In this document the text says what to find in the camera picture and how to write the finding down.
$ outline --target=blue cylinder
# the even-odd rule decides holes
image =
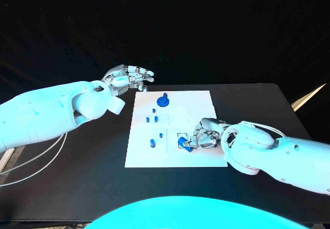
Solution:
[[[152,146],[152,148],[156,147],[156,143],[155,143],[155,140],[153,139],[150,140],[150,146]]]
[[[186,151],[191,153],[194,151],[194,148],[192,147],[186,147],[183,146],[183,142],[186,142],[188,139],[185,137],[181,137],[179,138],[179,141],[178,141],[178,144],[186,149]]]
[[[166,107],[170,104],[170,100],[168,98],[168,94],[165,93],[163,97],[157,99],[157,105],[160,107]]]

